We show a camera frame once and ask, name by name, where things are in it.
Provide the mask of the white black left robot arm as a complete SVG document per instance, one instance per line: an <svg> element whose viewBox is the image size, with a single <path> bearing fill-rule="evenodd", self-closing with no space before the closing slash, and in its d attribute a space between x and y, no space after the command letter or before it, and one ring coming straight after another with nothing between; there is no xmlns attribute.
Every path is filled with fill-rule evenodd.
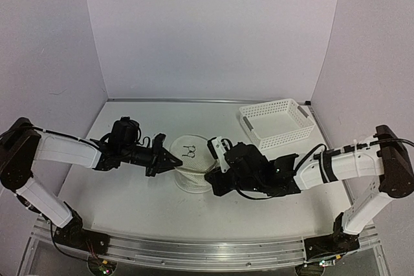
<svg viewBox="0 0 414 276"><path fill-rule="evenodd" d="M148 177L182 165L182 160L164 148L165 134L154 138L142 136L140 124L129 117L113 123L100 139L78 138L35 126L28 118L19 118L1 134L1 185L13 192L28 208L63 228L62 238L73 248L87 242L87 234L74 222L76 213L60 200L46 173L40 168L69 168L72 165L107 172L122 164L145 169Z"/></svg>

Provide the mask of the white mesh laundry bag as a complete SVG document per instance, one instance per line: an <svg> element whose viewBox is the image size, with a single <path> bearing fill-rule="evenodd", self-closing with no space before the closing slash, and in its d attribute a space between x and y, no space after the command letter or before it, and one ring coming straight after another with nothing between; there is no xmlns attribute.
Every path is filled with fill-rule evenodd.
<svg viewBox="0 0 414 276"><path fill-rule="evenodd" d="M212 190L204 176L217 165L207 146L207 139L197 135L178 137L170 146L172 155L182 161L175 168L175 183L177 186L192 194L206 193Z"/></svg>

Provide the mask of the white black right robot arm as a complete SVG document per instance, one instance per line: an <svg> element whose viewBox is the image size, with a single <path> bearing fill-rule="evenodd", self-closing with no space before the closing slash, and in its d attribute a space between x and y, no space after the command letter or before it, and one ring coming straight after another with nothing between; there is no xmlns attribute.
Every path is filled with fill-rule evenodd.
<svg viewBox="0 0 414 276"><path fill-rule="evenodd" d="M398 138L387 125L361 142L336 149L324 143L308 153L269 160L255 145L226 138L212 138L207 148L219 166L204 179L216 196L232 191L252 200L298 195L305 190L353 178L372 177L371 183L352 206L339 216L339 227L328 234L325 245L341 251L390 202L413 193L413 167L407 148L413 142Z"/></svg>

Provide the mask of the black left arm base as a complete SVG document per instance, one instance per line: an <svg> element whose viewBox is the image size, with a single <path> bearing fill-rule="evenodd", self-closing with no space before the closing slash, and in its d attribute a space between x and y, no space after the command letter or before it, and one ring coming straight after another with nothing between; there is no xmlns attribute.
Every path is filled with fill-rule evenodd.
<svg viewBox="0 0 414 276"><path fill-rule="evenodd" d="M51 237L55 244L72 249L89 251L95 255L105 255L109 248L110 236L108 234L91 231L83 227L81 216L68 204L72 218L62 228L52 229Z"/></svg>

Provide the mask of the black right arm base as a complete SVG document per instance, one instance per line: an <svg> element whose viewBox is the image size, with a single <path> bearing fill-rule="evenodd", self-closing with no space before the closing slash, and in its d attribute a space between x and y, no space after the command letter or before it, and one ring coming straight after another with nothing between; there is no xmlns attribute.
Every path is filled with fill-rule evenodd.
<svg viewBox="0 0 414 276"><path fill-rule="evenodd" d="M344 231L342 227L343 215L344 212L336 217L331 234L304 239L307 262L316 262L325 258L331 259L360 248L359 234L353 235Z"/></svg>

